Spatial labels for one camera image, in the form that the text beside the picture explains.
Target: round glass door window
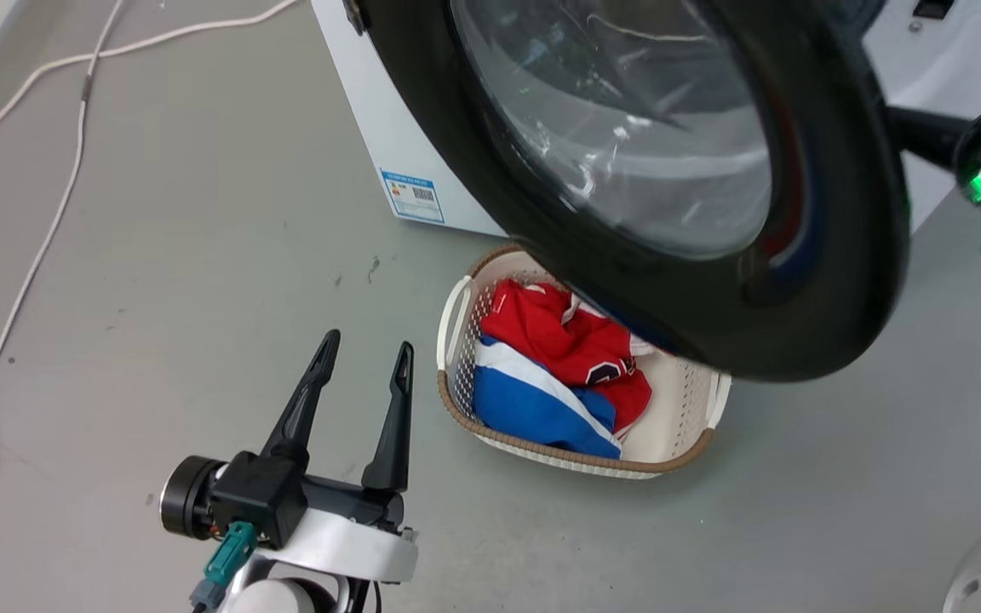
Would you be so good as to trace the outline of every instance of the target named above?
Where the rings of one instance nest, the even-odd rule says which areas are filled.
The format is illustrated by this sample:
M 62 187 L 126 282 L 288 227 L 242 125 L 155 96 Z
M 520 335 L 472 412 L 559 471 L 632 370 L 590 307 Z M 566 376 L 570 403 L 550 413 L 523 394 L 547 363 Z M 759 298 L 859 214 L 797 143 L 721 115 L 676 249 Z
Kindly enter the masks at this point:
M 760 114 L 692 0 L 452 0 L 451 13 L 562 206 L 686 259 L 758 236 L 772 194 Z

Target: red cloth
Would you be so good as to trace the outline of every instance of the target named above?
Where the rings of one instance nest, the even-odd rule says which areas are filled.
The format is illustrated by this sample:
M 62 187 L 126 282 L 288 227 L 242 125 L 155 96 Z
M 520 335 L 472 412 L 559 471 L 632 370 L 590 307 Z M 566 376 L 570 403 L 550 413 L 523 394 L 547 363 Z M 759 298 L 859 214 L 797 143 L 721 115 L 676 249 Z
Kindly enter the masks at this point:
M 483 334 L 513 347 L 548 369 L 566 387 L 591 387 L 616 408 L 612 433 L 619 434 L 650 403 L 650 383 L 635 372 L 627 329 L 577 309 L 569 321 L 570 292 L 552 284 L 521 287 L 508 279 L 495 287 Z

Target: brown basket rim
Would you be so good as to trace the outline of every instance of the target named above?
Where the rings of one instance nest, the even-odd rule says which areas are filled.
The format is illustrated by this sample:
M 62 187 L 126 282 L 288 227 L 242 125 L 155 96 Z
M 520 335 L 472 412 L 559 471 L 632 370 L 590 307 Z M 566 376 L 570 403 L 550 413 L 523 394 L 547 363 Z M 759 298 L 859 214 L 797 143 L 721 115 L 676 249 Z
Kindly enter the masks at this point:
M 491 261 L 498 259 L 503 255 L 508 253 L 514 253 L 518 251 L 525 251 L 520 248 L 517 244 L 506 244 L 497 249 L 493 249 L 487 255 L 484 255 L 482 259 L 476 261 L 476 263 L 468 269 L 468 276 L 475 277 L 487 264 Z M 596 468 L 604 468 L 608 470 L 627 470 L 632 471 L 632 473 L 670 473 L 670 471 L 682 468 L 688 465 L 688 463 L 697 459 L 709 446 L 709 442 L 714 438 L 714 429 L 712 427 L 706 427 L 698 439 L 691 446 L 691 449 L 685 451 L 684 454 L 677 456 L 670 461 L 663 462 L 643 462 L 643 461 L 616 461 L 616 459 L 610 458 L 600 458 L 596 456 L 589 456 L 587 454 L 579 454 L 576 451 L 560 450 L 557 447 L 549 447 L 547 445 L 541 445 L 539 443 L 533 443 L 531 441 L 525 441 L 525 439 L 517 438 L 517 436 L 510 436 L 509 434 L 502 434 L 496 430 L 491 430 L 489 427 L 483 426 L 464 415 L 456 403 L 452 401 L 452 395 L 449 393 L 449 377 L 444 371 L 437 371 L 437 392 L 441 396 L 441 403 L 445 404 L 445 408 L 448 409 L 449 415 L 452 415 L 452 419 L 456 420 L 464 430 L 471 432 L 471 434 L 483 436 L 483 438 L 489 438 L 491 441 L 496 441 L 498 443 L 503 443 L 509 445 L 510 447 L 515 447 L 518 450 L 529 451 L 529 453 L 542 455 L 548 458 L 558 459 L 558 461 L 572 461 L 576 463 L 582 463 L 585 466 L 592 466 Z

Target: teal connector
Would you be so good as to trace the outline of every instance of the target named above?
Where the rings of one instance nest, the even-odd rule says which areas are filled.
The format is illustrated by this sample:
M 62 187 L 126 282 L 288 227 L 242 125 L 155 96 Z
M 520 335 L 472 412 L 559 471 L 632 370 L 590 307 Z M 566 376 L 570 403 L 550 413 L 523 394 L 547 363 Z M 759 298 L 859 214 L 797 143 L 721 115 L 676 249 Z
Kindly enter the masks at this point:
M 225 600 L 226 589 L 233 581 L 233 575 L 237 575 L 237 571 L 252 558 L 252 552 L 256 551 L 258 544 L 260 541 L 253 524 L 248 521 L 234 521 L 230 524 L 218 551 L 215 551 L 203 569 L 203 576 L 206 578 L 192 591 L 190 600 L 197 613 L 214 613 L 218 610 L 218 605 Z

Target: gray floor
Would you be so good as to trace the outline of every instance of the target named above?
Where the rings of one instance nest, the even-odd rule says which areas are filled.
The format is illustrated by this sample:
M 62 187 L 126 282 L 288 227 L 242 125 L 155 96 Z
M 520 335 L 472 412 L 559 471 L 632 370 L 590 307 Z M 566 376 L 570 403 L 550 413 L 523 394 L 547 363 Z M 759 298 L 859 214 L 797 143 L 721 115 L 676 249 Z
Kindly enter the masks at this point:
M 89 49 L 112 1 L 32 4 L 0 49 L 0 105 Z M 161 4 L 128 3 L 112 45 L 269 3 Z M 0 128 L 0 326 L 66 181 L 81 74 L 47 77 Z M 0 612 L 188 610 L 211 547 L 161 530 L 164 479 L 260 445 L 330 327 L 323 476 L 358 477 L 399 342 L 419 358 L 422 558 L 386 610 L 935 610 L 981 531 L 980 240 L 979 214 L 944 206 L 876 345 L 825 380 L 733 385 L 700 461 L 643 484 L 577 476 L 441 407 L 441 302 L 495 241 L 388 213 L 307 5 L 109 60 L 0 365 Z

